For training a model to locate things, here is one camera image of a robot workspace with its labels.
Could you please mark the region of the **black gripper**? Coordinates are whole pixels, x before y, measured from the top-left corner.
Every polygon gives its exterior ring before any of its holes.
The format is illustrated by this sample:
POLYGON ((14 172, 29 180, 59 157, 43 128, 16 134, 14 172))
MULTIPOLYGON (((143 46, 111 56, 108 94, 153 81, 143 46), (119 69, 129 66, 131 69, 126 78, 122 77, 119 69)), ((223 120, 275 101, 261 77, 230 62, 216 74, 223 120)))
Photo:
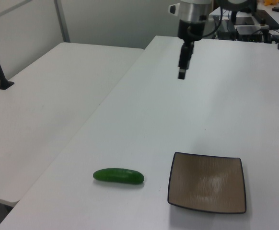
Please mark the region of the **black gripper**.
POLYGON ((186 76, 186 70, 189 69, 190 60, 194 51, 194 42, 199 41, 203 37, 205 22, 202 23, 190 23, 183 20, 179 20, 178 24, 178 38, 182 39, 184 43, 181 47, 179 58, 179 73, 178 79, 184 80, 186 76))

